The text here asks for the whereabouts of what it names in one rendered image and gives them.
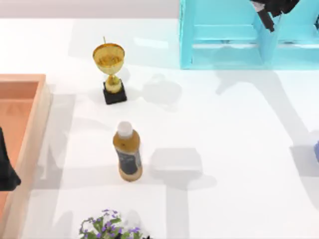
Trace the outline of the light blue rack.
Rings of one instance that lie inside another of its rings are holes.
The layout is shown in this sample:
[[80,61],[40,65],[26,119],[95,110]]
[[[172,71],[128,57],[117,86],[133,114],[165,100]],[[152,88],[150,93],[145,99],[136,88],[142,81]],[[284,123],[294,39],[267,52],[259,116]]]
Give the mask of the light blue rack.
[[300,0],[266,29],[250,0],[179,0],[183,69],[319,70],[319,0]]

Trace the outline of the gold trophy with black base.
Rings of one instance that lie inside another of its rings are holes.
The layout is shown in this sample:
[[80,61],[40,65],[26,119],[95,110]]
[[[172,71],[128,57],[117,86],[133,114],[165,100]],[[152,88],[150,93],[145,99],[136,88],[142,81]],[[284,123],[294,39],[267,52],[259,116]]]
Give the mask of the gold trophy with black base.
[[103,94],[107,105],[125,102],[127,100],[125,87],[121,78],[116,74],[124,64],[125,51],[116,43],[104,43],[97,46],[92,57],[97,68],[106,74],[103,83]]

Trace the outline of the brown bottle with white cap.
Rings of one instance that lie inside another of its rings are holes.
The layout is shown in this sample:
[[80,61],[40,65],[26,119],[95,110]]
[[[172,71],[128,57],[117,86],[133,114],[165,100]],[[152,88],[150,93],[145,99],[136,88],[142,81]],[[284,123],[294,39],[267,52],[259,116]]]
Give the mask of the brown bottle with white cap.
[[122,121],[118,124],[113,146],[119,159],[119,174],[125,181],[137,181],[143,173],[140,143],[140,136],[130,122]]

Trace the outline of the plant with purple flowers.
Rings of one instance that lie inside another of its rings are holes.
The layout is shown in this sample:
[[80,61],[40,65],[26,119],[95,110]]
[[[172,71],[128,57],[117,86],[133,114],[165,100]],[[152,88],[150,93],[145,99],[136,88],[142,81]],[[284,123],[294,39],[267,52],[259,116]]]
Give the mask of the plant with purple flowers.
[[80,224],[78,239],[154,239],[140,222],[123,218],[119,211],[104,209]]

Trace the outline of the shallow salmon-coloured box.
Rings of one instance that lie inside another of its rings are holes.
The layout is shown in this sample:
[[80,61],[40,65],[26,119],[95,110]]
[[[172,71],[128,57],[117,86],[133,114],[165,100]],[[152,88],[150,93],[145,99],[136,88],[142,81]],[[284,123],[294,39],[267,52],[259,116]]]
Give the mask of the shallow salmon-coloured box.
[[0,127],[21,179],[0,192],[0,239],[20,239],[52,96],[44,74],[0,74]]

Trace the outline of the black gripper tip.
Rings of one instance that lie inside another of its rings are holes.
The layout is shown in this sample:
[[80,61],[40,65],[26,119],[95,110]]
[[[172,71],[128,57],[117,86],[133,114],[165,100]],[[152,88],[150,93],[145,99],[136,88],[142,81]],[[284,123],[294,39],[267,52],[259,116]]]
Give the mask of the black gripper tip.
[[3,130],[0,127],[0,191],[13,191],[21,179],[13,169],[6,150]]

